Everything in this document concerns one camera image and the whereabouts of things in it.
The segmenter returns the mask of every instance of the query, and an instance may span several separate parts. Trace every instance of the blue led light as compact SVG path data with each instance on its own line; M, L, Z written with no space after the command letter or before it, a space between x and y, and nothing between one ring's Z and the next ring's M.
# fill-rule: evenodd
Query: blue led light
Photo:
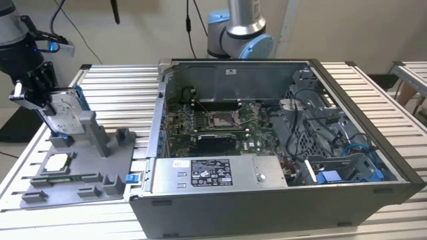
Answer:
M51 51L55 51L55 42L51 41L49 45L48 45L48 49Z

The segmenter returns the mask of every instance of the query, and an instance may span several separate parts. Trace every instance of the sticker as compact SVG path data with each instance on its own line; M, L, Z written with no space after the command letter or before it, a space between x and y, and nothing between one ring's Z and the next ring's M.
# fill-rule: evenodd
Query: sticker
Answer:
M237 69L225 69L225 75L235 75L237 74Z
M189 160L173 160L173 168L189 168Z
M229 159L191 160L191 185L193 187L233 185Z

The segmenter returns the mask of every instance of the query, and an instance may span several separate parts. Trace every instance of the motherboard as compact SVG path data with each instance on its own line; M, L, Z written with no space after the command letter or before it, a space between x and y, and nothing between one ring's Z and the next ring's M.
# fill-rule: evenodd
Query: motherboard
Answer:
M176 104L168 112L172 157L272 156L276 135L261 102L235 106Z

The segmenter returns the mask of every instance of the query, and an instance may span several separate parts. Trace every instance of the aluminum extrusion table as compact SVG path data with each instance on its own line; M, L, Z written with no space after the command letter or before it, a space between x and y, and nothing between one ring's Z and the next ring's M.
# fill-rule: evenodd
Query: aluminum extrusion table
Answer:
M427 128L392 100L370 77L344 62L321 63L364 114L427 182ZM96 119L108 132L128 127L137 139L131 172L145 170L145 151L157 93L156 65L93 65L73 79ZM0 239L144 239L144 231L124 200L20 209L21 193L51 147L43 125L0 185ZM137 186L127 184L131 193ZM231 236L231 240L426 239L427 188L400 205L383 207L357 227Z

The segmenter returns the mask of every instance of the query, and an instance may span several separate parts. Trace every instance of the blue cable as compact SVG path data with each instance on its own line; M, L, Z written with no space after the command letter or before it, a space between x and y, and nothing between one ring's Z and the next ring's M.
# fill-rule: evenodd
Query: blue cable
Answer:
M376 165L376 157L375 157L375 155L370 152L370 148L368 148L365 145L360 144L360 143L352 143L352 144L349 144L349 145L344 148L344 150L341 151L340 156L343 157L343 156L344 156L344 154L345 154L345 152L347 152L347 150L348 150L349 148L352 148L352 147L361 147L363 149L365 149L365 150L367 150L367 152L368 152L368 154L370 154L370 155L371 155L371 157L372 157L372 159L371 159L371 160L374 160L374 159L375 159L374 164Z

